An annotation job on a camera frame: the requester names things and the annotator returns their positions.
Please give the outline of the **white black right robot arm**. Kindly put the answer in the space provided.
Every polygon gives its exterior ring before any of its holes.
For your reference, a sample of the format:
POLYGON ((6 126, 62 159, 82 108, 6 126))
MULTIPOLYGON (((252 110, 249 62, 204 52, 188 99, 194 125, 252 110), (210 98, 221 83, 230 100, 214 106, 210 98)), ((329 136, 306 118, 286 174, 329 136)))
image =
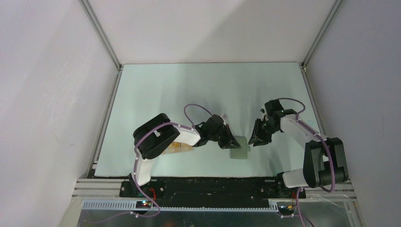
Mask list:
POLYGON ((272 142, 276 132, 291 136, 303 149, 303 167, 279 174, 281 181, 275 184, 279 197, 291 195, 294 188, 322 188, 332 192, 335 185, 349 180, 344 144, 339 138, 329 138, 303 121, 293 109, 285 109, 280 99, 266 102, 261 109, 263 116, 255 120, 248 144, 254 147, 272 142))

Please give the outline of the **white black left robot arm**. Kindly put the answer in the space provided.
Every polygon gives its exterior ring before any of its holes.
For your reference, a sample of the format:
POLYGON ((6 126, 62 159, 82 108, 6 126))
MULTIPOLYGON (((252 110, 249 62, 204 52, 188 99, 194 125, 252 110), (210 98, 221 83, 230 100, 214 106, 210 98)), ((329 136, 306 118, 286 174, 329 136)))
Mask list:
POLYGON ((188 127, 172 122, 165 113, 160 113, 137 128, 133 138, 136 157, 131 172, 131 191, 138 197, 144 197, 149 192, 154 159, 174 142, 201 147, 213 141, 221 149, 241 148, 224 117, 217 114, 205 122, 188 127))

